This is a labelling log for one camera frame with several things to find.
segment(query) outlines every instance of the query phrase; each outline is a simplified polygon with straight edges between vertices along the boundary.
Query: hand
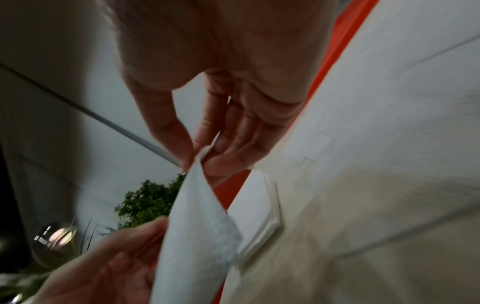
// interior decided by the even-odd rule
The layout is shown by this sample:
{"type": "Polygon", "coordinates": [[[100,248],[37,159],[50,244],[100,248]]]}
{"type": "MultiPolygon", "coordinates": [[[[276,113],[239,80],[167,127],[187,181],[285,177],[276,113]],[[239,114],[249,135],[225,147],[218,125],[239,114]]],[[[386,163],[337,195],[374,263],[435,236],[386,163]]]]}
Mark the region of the hand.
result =
{"type": "Polygon", "coordinates": [[[300,112],[338,6],[338,0],[101,3],[140,112],[182,169],[219,133],[204,162],[213,186],[266,156],[300,112]],[[201,72],[203,119],[192,140],[172,90],[201,72]]]}
{"type": "Polygon", "coordinates": [[[167,225],[168,219],[159,217],[113,233],[55,270],[33,303],[148,304],[155,271],[150,265],[158,259],[167,225]]]}

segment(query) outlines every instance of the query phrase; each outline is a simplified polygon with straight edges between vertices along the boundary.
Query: green foliage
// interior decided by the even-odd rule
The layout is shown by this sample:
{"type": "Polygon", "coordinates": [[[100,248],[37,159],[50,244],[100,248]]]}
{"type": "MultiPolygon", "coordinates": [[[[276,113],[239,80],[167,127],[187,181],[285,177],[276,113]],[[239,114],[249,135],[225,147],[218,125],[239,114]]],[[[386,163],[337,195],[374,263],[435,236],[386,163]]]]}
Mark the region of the green foliage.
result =
{"type": "Polygon", "coordinates": [[[118,228],[135,227],[161,215],[168,216],[184,179],[185,174],[179,174],[168,186],[146,180],[137,191],[129,191],[123,203],[115,207],[120,218],[128,219],[118,224],[118,228]]]}

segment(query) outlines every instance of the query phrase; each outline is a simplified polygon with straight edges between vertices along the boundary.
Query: white cloth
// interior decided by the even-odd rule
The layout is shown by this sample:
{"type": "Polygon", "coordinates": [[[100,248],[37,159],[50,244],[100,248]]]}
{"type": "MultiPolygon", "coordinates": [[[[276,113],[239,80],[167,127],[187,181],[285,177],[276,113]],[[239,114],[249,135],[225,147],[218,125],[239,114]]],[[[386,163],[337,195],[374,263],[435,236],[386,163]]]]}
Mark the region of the white cloth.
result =
{"type": "Polygon", "coordinates": [[[195,159],[169,217],[150,304],[211,303],[242,240],[195,159]]]}

